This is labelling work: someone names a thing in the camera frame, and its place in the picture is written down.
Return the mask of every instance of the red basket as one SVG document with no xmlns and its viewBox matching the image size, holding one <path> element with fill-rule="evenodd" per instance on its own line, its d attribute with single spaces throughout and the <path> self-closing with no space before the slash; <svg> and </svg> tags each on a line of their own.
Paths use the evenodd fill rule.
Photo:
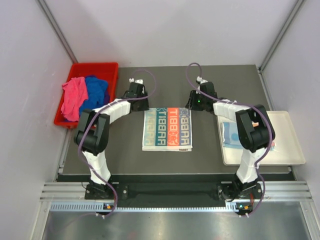
<svg viewBox="0 0 320 240">
<path fill-rule="evenodd" d="M 70 69 L 70 73 L 66 82 L 71 78 L 86 77 L 95 75 L 98 79 L 108 82 L 107 91 L 110 95 L 110 102 L 115 100 L 116 86 L 118 80 L 118 63 L 101 62 L 101 63 L 75 63 Z M 62 104 L 65 101 L 65 93 L 62 94 L 58 110 L 56 111 L 53 123 L 64 128 L 73 129 L 78 125 L 77 121 L 68 121 L 61 113 Z"/>
</svg>

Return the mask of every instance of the pink towel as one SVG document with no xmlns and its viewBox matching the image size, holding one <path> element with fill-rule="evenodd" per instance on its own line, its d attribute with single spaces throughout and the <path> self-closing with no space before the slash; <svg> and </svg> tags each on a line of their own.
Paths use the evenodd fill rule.
<svg viewBox="0 0 320 240">
<path fill-rule="evenodd" d="M 61 107 L 63 116 L 71 121 L 79 121 L 79 108 L 88 99 L 88 91 L 85 78 L 73 77 L 62 84 L 64 90 L 64 102 Z"/>
</svg>

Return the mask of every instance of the orange stripe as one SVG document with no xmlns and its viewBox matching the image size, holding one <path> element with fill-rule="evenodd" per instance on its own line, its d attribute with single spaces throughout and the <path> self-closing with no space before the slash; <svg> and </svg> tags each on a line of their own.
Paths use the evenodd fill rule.
<svg viewBox="0 0 320 240">
<path fill-rule="evenodd" d="M 179 146 L 179 108 L 168 107 L 168 146 Z"/>
</svg>

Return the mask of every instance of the white tray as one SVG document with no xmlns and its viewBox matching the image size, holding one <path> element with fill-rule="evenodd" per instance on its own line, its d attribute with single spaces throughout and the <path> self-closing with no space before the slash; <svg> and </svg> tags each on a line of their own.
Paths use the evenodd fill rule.
<svg viewBox="0 0 320 240">
<path fill-rule="evenodd" d="M 260 164 L 288 166 L 305 164 L 306 160 L 289 113 L 287 111 L 268 111 L 267 114 L 275 131 L 275 149 L 270 151 Z M 225 117 L 218 116 L 217 122 L 223 163 L 225 165 L 239 165 L 243 150 L 223 146 L 222 123 L 232 121 Z"/>
</svg>

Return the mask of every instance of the white wall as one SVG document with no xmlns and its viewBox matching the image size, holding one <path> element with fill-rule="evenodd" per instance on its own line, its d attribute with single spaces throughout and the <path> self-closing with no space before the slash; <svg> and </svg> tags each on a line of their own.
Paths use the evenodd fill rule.
<svg viewBox="0 0 320 240">
<path fill-rule="evenodd" d="M 3 0 L 0 19 L 0 238 L 25 240 L 61 151 L 53 119 L 71 61 L 35 0 Z"/>
<path fill-rule="evenodd" d="M 46 0 L 79 62 L 260 66 L 296 0 Z"/>
<path fill-rule="evenodd" d="M 320 1 L 307 0 L 264 75 L 277 110 L 290 113 L 306 164 L 296 167 L 307 180 L 320 211 Z"/>
</svg>

